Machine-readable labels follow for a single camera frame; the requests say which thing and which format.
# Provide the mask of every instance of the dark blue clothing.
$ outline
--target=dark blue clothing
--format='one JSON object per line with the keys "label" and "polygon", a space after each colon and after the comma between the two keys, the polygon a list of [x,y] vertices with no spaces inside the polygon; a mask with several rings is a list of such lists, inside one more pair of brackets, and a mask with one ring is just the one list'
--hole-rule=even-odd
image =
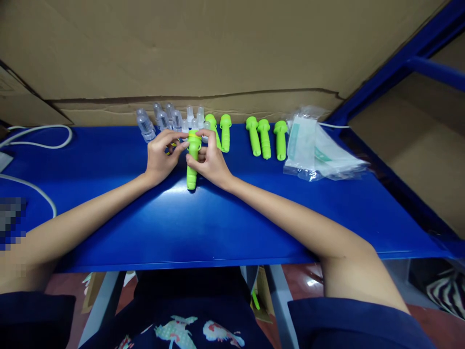
{"label": "dark blue clothing", "polygon": [[[157,270],[82,348],[272,348],[238,268]],[[2,348],[65,348],[75,299],[0,295]],[[410,315],[349,299],[289,302],[301,348],[434,348]]]}

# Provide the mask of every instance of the blue tabletop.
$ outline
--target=blue tabletop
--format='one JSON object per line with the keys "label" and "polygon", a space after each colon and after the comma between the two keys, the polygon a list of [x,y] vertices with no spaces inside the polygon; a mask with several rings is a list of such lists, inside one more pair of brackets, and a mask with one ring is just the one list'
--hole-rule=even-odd
{"label": "blue tabletop", "polygon": [[[15,157],[4,174],[44,190],[63,213],[135,178],[145,170],[146,143],[137,127],[75,127],[62,149],[15,145],[2,151]],[[57,145],[65,129],[45,129],[24,140]],[[270,133],[272,158],[252,155],[244,125],[231,128],[225,154],[231,172],[253,185],[309,207],[368,240],[382,258],[443,257],[440,249],[394,200],[374,175],[361,180],[305,182],[282,173]],[[252,208],[198,178],[186,188],[186,160],[66,255],[58,271],[89,272],[314,261],[293,237]],[[26,216],[17,231],[51,217],[48,203],[33,189],[0,179],[1,196],[25,197]]]}

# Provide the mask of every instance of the sealed plastic package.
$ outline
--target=sealed plastic package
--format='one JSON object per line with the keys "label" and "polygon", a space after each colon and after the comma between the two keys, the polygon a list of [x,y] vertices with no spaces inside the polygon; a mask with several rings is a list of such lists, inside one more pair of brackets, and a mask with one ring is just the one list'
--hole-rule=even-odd
{"label": "sealed plastic package", "polygon": [[291,118],[285,174],[312,182],[358,178],[366,170],[369,163],[342,149],[318,124],[325,113],[323,108],[306,106]]}

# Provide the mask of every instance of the white cable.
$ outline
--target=white cable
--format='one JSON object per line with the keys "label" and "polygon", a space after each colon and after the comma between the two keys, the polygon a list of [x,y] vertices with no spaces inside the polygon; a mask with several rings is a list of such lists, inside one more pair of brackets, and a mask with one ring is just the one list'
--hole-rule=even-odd
{"label": "white cable", "polygon": [[27,185],[28,187],[31,187],[32,189],[37,190],[39,192],[39,194],[41,194],[44,197],[44,199],[46,199],[47,202],[52,207],[53,218],[55,218],[57,216],[57,208],[55,207],[55,204],[53,203],[52,199],[50,199],[49,196],[47,194],[45,194],[44,191],[42,189],[40,189],[38,186],[33,185],[32,183],[29,183],[29,182],[27,182],[25,180],[22,180],[22,179],[19,179],[19,178],[16,178],[16,177],[8,176],[6,174],[0,174],[0,178],[12,180],[14,182],[18,182],[18,183]]}
{"label": "white cable", "polygon": [[[13,140],[15,140],[16,138],[19,138],[21,136],[24,136],[25,134],[28,134],[30,132],[33,132],[33,131],[37,131],[37,130],[40,130],[40,129],[44,129],[44,128],[51,128],[51,127],[63,127],[65,129],[68,130],[69,134],[68,134],[68,138],[66,139],[66,141],[64,141],[62,144],[60,145],[56,145],[56,146],[50,146],[50,145],[45,145],[45,144],[39,144],[39,143],[32,143],[32,142],[11,142]],[[16,129],[16,128],[26,128],[26,127],[23,127],[23,126],[12,126],[12,127],[9,127],[8,129],[9,130],[13,130],[13,129]],[[23,132],[20,132],[10,138],[8,138],[7,140],[3,141],[2,143],[0,143],[0,148],[3,148],[4,146],[6,145],[17,145],[17,144],[28,144],[28,145],[35,145],[35,146],[39,146],[39,147],[42,147],[42,148],[47,148],[47,149],[60,149],[60,148],[63,148],[65,146],[67,146],[70,142],[71,142],[71,139],[73,138],[73,132],[71,131],[71,129],[66,126],[66,125],[48,125],[48,126],[39,126],[39,127],[33,127],[33,128],[29,128],[27,129],[26,131],[23,131]]]}
{"label": "white cable", "polygon": [[325,124],[325,123],[319,123],[321,126],[327,126],[327,127],[332,127],[332,128],[350,128],[350,126],[336,126],[336,125],[330,125],[330,124]]}
{"label": "white cable", "polygon": [[[33,142],[12,142],[16,138],[24,136],[25,134],[28,134],[30,132],[37,131],[37,130],[44,129],[44,128],[52,128],[52,127],[63,127],[65,129],[67,129],[68,132],[69,132],[69,135],[68,135],[68,138],[66,139],[66,141],[64,141],[62,144],[56,145],[56,146],[50,146],[50,145],[45,145],[45,144],[33,143]],[[23,126],[11,126],[8,129],[9,130],[14,130],[14,129],[17,129],[17,128],[26,128],[26,127],[23,127]],[[8,138],[7,140],[0,143],[0,149],[3,148],[4,146],[7,146],[7,145],[17,145],[17,144],[35,145],[35,146],[39,146],[41,148],[47,148],[47,149],[60,149],[60,148],[63,148],[65,146],[67,146],[71,142],[72,138],[73,138],[73,132],[71,131],[71,129],[68,126],[65,126],[65,125],[39,126],[39,127],[29,128],[26,131],[20,132],[20,133],[14,135],[14,136]],[[28,187],[31,187],[31,188],[35,189],[39,194],[41,194],[44,197],[44,199],[47,200],[47,202],[50,204],[50,207],[52,207],[53,218],[55,218],[57,216],[57,208],[55,207],[55,204],[53,203],[52,199],[50,199],[49,196],[47,194],[45,194],[45,192],[42,189],[40,189],[38,186],[36,186],[36,185],[34,185],[34,184],[30,183],[30,182],[27,182],[25,180],[22,180],[22,179],[19,179],[19,178],[16,178],[16,177],[8,176],[6,174],[0,174],[0,178],[8,179],[8,180],[11,180],[11,181],[14,181],[14,182],[18,182],[18,183],[27,185]]]}

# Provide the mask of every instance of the striped object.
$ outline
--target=striped object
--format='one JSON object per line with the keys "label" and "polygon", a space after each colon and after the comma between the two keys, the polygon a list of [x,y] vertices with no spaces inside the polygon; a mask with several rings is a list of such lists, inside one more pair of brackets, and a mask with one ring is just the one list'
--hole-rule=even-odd
{"label": "striped object", "polygon": [[428,297],[438,306],[465,319],[465,276],[451,270],[447,276],[426,286]]}

